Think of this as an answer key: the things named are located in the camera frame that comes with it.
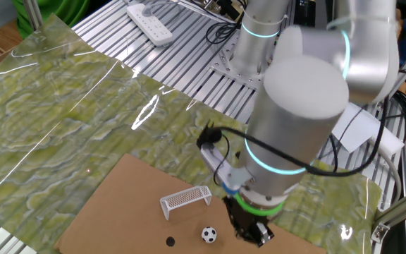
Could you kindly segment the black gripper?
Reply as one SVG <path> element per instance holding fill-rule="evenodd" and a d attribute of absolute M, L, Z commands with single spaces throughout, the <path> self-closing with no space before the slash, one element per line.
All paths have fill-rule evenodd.
<path fill-rule="evenodd" d="M 268 227 L 269 220 L 267 217 L 248 212 L 241 207 L 234 197 L 223 197 L 223 203 L 226 206 L 230 222 L 235 228 L 237 239 L 262 247 L 273 238 L 273 232 Z M 252 226 L 257 226 L 258 241 L 250 233 Z"/>

